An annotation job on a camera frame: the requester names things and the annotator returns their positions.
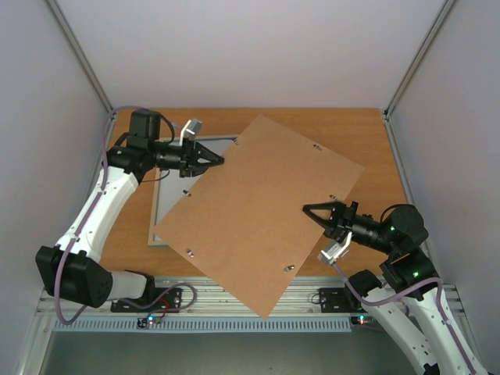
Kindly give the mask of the brown hardboard backing board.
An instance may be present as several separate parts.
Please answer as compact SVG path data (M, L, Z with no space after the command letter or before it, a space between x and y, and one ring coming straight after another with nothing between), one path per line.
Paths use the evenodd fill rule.
M304 205L345 199L363 167L264 116L158 222L155 234L267 318L320 239Z

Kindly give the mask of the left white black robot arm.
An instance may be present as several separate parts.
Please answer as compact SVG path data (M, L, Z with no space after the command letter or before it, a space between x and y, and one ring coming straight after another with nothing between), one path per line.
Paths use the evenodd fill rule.
M98 308L129 299L140 311L155 306L154 278L106 270L100 263L102 251L122 208L150 170L176 170L185 178L223 165L221 155L196 140L201 127L200 120L192 119L175 131L160 112L136 108L131 113L128 130L105 152L98 180L77 218L55 245L40 247L35 256L56 310L63 301Z

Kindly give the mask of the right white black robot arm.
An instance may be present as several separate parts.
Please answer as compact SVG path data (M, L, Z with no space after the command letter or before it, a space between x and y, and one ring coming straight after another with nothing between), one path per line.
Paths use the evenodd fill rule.
M414 205L389 206L375 220L358 204L332 201L302 211L330 243L318 255L344 281L345 301L380 324L418 374L486 374L455 321L444 281L421 248L429 234ZM345 276L338 265L352 243L384 253L381 277L363 270Z

